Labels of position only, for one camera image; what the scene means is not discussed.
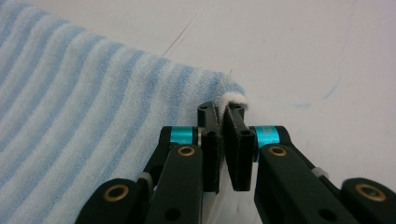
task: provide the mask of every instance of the light blue striped cloth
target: light blue striped cloth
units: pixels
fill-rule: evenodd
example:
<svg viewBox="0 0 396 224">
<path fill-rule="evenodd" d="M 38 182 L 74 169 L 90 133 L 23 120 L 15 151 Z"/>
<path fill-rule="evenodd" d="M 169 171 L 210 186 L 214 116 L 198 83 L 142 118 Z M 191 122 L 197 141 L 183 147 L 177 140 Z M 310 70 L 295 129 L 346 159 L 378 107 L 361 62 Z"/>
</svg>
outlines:
<svg viewBox="0 0 396 224">
<path fill-rule="evenodd" d="M 136 179 L 164 125 L 243 103 L 222 73 L 0 0 L 0 223 L 73 223 L 102 183 Z"/>
</svg>

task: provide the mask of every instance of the white table surface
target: white table surface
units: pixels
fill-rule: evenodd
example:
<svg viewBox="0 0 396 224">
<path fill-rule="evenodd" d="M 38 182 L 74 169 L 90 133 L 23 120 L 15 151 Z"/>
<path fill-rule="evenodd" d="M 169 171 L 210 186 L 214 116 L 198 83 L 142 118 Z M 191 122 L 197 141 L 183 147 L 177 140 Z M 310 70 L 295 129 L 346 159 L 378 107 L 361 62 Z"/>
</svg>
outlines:
<svg viewBox="0 0 396 224">
<path fill-rule="evenodd" d="M 340 187 L 396 191 L 396 1 L 25 0 L 74 24 L 240 83 L 248 125 L 284 125 Z M 261 223 L 228 189 L 218 223 Z"/>
</svg>

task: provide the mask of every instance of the brass screw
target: brass screw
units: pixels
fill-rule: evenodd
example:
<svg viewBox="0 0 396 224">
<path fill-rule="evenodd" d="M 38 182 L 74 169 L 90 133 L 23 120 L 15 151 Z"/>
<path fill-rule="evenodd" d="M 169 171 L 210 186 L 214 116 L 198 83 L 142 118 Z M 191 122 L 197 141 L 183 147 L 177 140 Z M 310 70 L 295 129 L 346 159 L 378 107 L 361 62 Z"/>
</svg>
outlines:
<svg viewBox="0 0 396 224">
<path fill-rule="evenodd" d="M 111 191 L 113 191 L 114 189 L 120 189 L 121 192 L 117 195 L 111 195 Z M 104 198 L 106 201 L 110 202 L 110 203 L 114 203 L 117 202 L 123 198 L 125 198 L 125 196 L 128 194 L 129 189 L 126 185 L 123 184 L 118 184 L 118 185 L 114 185 L 110 188 L 108 188 L 104 194 Z"/>
<path fill-rule="evenodd" d="M 382 190 L 368 184 L 357 184 L 355 189 L 361 196 L 371 201 L 382 203 L 387 199 L 387 196 Z"/>
<path fill-rule="evenodd" d="M 191 156 L 195 153 L 195 150 L 193 147 L 181 147 L 177 150 L 178 155 L 180 156 Z"/>
<path fill-rule="evenodd" d="M 269 152 L 275 156 L 286 156 L 288 151 L 283 147 L 270 147 Z"/>
</svg>

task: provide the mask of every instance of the towel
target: towel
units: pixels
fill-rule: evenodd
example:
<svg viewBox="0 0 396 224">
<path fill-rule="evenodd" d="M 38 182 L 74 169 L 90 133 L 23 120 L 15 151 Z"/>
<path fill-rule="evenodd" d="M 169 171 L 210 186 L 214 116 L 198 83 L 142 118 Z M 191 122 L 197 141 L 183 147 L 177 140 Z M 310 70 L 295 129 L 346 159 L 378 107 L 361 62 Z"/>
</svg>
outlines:
<svg viewBox="0 0 396 224">
<path fill-rule="evenodd" d="M 136 180 L 162 126 L 195 126 L 208 101 L 246 99 L 222 73 L 0 0 L 0 223 L 74 223 L 101 184 Z"/>
</svg>

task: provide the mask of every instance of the white background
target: white background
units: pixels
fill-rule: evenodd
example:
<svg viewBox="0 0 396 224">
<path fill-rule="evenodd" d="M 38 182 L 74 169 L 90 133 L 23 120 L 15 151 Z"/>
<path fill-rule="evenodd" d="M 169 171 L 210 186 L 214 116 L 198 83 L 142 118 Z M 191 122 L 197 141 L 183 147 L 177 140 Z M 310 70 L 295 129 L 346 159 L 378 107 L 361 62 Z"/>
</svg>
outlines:
<svg viewBox="0 0 396 224">
<path fill-rule="evenodd" d="M 396 191 L 396 1 L 26 0 L 97 34 L 231 74 L 248 125 L 285 126 L 340 187 Z M 261 223 L 228 189 L 218 223 Z"/>
</svg>

